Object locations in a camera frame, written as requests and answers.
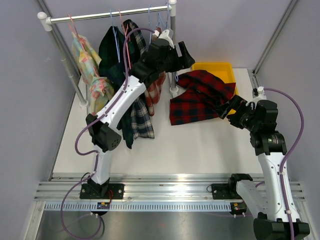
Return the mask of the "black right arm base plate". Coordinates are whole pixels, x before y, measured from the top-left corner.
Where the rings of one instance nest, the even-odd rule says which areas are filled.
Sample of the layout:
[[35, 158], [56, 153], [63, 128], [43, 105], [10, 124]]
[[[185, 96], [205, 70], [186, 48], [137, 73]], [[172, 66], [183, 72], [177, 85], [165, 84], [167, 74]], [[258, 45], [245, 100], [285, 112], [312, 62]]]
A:
[[211, 193], [214, 200], [240, 200], [241, 197], [237, 194], [234, 187], [225, 183], [213, 183], [206, 187], [206, 191]]

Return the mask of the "red navy plaid skirt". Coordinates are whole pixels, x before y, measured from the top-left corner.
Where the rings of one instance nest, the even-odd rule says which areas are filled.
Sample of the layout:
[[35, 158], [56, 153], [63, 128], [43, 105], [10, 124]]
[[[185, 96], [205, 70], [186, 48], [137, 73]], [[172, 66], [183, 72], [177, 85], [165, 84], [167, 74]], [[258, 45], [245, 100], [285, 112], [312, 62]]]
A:
[[185, 92], [170, 100], [173, 126], [217, 118], [217, 107], [231, 100], [236, 89], [236, 83], [225, 83], [206, 70], [180, 74], [177, 85]]

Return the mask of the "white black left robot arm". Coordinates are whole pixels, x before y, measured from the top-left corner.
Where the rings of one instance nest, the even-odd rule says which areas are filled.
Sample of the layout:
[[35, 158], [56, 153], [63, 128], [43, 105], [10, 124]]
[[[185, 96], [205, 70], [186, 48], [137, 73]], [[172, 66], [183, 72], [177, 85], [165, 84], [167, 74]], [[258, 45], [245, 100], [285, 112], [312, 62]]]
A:
[[98, 199], [107, 196], [110, 181], [111, 153], [121, 142], [116, 132], [118, 123], [133, 102], [158, 78], [160, 73], [173, 73], [190, 68], [195, 60], [183, 41], [171, 46], [168, 40], [156, 39], [133, 64], [128, 79], [114, 97], [96, 115], [88, 114], [86, 123], [95, 150], [97, 163], [87, 184]]

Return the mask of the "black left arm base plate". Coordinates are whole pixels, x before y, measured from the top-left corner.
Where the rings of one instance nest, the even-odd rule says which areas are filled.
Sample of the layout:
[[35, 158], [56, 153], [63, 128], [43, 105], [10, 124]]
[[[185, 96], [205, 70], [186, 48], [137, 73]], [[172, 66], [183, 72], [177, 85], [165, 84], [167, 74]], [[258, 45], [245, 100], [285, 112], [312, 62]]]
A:
[[109, 183], [102, 187], [93, 187], [88, 183], [81, 185], [80, 199], [85, 200], [122, 200], [125, 185], [122, 183]]

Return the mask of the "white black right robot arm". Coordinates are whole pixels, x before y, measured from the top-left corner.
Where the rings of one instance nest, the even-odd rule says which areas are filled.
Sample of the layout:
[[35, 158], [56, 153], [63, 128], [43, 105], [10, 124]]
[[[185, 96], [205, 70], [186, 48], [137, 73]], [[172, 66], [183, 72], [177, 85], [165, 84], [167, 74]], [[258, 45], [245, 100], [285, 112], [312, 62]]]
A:
[[289, 155], [284, 136], [276, 130], [278, 106], [255, 97], [247, 102], [234, 95], [217, 107], [218, 116], [250, 133], [250, 143], [258, 157], [264, 176], [266, 198], [259, 193], [248, 174], [232, 174], [227, 193], [241, 197], [254, 216], [253, 231], [258, 240], [302, 240], [310, 234], [308, 223], [300, 219], [287, 173]]

